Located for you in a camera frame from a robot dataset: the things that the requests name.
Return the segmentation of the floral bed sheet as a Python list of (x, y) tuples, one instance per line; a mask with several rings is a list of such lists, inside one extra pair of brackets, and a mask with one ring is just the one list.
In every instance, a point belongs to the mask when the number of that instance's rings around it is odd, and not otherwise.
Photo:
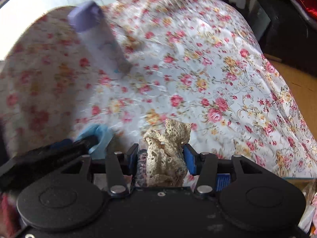
[(37, 19), (1, 69), (1, 123), (15, 156), (76, 138), (92, 124), (128, 147), (167, 119), (191, 146), (241, 154), (281, 177), (316, 177), (316, 141), (245, 19), (219, 0), (119, 0), (103, 7), (131, 71), (95, 64), (67, 16)]

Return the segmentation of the gold metal tin box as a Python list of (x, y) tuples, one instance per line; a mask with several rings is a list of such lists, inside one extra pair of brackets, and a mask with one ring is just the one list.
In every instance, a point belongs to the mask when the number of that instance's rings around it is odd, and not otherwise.
[(296, 186), (298, 189), (303, 191), (305, 188), (308, 190), (316, 191), (316, 179), (315, 178), (293, 178), (284, 177), (284, 180)]

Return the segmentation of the beige lace cloth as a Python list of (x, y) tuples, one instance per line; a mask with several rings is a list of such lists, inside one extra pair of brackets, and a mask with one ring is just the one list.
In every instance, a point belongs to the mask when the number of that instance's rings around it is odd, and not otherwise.
[(143, 139), (146, 141), (146, 184), (148, 186), (181, 187), (187, 175), (183, 145), (190, 140), (191, 125), (178, 120), (167, 119), (165, 131), (149, 129)]

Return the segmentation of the purple capped white bottle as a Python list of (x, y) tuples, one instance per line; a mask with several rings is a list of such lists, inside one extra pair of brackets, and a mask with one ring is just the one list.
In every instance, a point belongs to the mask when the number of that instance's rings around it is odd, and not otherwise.
[(98, 68), (115, 77), (130, 71), (131, 63), (124, 56), (101, 7), (94, 1), (72, 9), (68, 21)]

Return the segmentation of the blue tissue pack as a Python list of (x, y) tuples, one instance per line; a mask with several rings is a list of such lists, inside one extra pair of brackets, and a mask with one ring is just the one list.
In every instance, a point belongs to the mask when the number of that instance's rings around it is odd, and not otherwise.
[(217, 174), (215, 191), (220, 192), (231, 183), (230, 174)]

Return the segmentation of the crumpled light blue mask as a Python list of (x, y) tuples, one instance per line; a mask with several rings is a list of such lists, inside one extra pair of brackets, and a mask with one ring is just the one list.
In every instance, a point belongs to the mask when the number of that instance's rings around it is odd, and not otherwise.
[(104, 124), (92, 124), (80, 132), (75, 141), (86, 141), (88, 154), (93, 160), (106, 157), (106, 148), (114, 137), (111, 128)]

